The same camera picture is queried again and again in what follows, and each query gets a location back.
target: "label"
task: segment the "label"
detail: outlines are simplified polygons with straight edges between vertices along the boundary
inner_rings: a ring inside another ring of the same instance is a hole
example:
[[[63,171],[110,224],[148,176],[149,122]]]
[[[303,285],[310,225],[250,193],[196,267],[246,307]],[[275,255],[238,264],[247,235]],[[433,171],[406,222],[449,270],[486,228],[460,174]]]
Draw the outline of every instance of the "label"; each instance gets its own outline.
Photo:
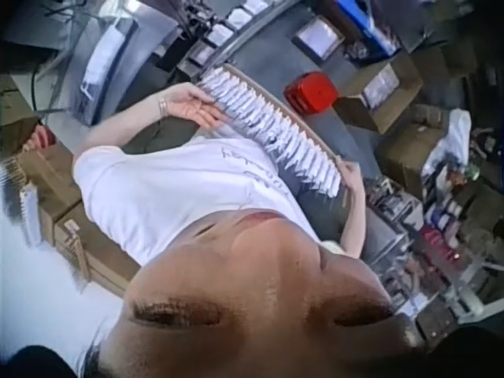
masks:
[[[65,222],[65,228],[69,230],[72,235],[76,234],[80,230],[79,225],[73,219]]]

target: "wrist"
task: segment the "wrist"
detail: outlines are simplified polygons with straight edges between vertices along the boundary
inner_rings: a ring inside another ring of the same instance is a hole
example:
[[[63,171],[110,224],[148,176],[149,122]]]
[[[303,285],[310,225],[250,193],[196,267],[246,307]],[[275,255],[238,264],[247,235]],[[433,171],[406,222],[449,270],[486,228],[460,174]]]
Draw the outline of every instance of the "wrist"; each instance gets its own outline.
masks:
[[[356,199],[365,198],[365,189],[363,186],[352,187],[350,189],[350,193],[352,194],[352,197],[354,197]]]

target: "person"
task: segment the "person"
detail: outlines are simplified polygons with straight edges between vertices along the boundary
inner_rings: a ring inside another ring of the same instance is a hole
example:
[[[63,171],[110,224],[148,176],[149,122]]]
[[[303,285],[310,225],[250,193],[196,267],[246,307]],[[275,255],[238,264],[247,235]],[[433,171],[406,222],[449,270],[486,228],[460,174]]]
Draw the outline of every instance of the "person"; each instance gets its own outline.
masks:
[[[167,116],[201,128],[171,150],[121,150]],[[390,299],[359,260],[358,165],[335,162],[351,200],[334,248],[317,238],[268,155],[226,121],[211,97],[182,83],[105,120],[77,150],[73,174],[88,217],[142,266],[91,370],[348,376],[407,354],[392,342],[407,339],[405,328],[391,325]]]

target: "plastic bag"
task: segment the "plastic bag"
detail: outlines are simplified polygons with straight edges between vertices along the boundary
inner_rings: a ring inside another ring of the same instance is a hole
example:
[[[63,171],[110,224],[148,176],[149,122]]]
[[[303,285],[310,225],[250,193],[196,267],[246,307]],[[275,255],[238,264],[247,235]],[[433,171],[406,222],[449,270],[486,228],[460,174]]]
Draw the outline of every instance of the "plastic bag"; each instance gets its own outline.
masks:
[[[448,134],[428,156],[422,169],[422,176],[430,176],[435,167],[449,154],[461,165],[469,163],[469,138],[471,135],[471,114],[467,110],[455,109],[450,112]]]

